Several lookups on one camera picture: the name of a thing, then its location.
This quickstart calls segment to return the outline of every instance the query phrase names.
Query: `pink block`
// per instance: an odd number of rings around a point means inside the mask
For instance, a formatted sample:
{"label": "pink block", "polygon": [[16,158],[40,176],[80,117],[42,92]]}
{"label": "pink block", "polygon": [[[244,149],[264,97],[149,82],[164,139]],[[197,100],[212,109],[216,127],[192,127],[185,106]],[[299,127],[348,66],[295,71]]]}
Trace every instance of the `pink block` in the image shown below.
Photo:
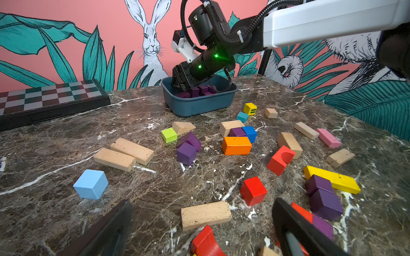
{"label": "pink block", "polygon": [[340,147],[342,143],[336,139],[327,129],[317,128],[319,138],[329,147]]}

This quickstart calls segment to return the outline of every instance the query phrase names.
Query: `chessboard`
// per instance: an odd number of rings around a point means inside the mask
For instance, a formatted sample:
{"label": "chessboard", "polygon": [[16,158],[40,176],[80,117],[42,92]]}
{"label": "chessboard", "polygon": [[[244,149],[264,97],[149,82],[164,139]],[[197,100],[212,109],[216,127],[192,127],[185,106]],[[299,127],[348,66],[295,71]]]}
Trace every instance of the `chessboard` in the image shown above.
{"label": "chessboard", "polygon": [[107,105],[97,80],[0,93],[0,131]]}

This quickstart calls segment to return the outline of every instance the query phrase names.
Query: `white rabbit drawing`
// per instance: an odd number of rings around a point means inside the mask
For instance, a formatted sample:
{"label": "white rabbit drawing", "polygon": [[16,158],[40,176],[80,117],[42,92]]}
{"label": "white rabbit drawing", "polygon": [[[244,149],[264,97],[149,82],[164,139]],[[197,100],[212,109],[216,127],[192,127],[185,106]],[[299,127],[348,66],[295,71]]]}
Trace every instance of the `white rabbit drawing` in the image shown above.
{"label": "white rabbit drawing", "polygon": [[157,33],[155,31],[159,21],[168,12],[171,6],[171,0],[158,0],[154,7],[153,17],[151,23],[147,23],[144,9],[138,0],[125,0],[128,11],[133,19],[138,22],[144,29],[144,41],[142,43],[142,54],[144,56],[144,66],[148,65],[144,73],[141,76],[141,81],[147,76],[147,74],[154,70],[148,86],[154,86],[158,80],[168,77],[162,67],[161,62],[158,59],[158,54],[161,54],[161,45],[157,39]]}

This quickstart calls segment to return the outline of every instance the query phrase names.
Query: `rabbit ear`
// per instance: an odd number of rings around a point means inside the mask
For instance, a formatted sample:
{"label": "rabbit ear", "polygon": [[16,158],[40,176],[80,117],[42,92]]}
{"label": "rabbit ear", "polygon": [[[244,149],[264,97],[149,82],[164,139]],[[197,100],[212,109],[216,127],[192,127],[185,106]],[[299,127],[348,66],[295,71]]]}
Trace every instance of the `rabbit ear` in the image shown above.
{"label": "rabbit ear", "polygon": [[157,1],[157,3],[155,4],[154,12],[153,12],[153,18],[151,20],[151,23],[154,25],[154,27],[156,27],[158,22],[165,16],[170,6],[171,6],[171,0],[158,0]]}
{"label": "rabbit ear", "polygon": [[128,11],[130,12],[134,20],[141,24],[142,27],[145,27],[147,25],[147,21],[145,19],[145,12],[144,8],[142,8],[139,1],[125,0],[125,4],[127,5]]}

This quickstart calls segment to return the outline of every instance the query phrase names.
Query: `yellow cube with markings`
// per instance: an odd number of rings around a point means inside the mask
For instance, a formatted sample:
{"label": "yellow cube with markings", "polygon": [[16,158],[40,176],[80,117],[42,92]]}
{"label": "yellow cube with markings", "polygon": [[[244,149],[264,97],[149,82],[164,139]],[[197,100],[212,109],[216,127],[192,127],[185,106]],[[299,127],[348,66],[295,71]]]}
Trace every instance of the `yellow cube with markings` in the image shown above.
{"label": "yellow cube with markings", "polygon": [[248,114],[249,116],[255,115],[257,106],[253,103],[246,103],[244,107],[244,113]]}

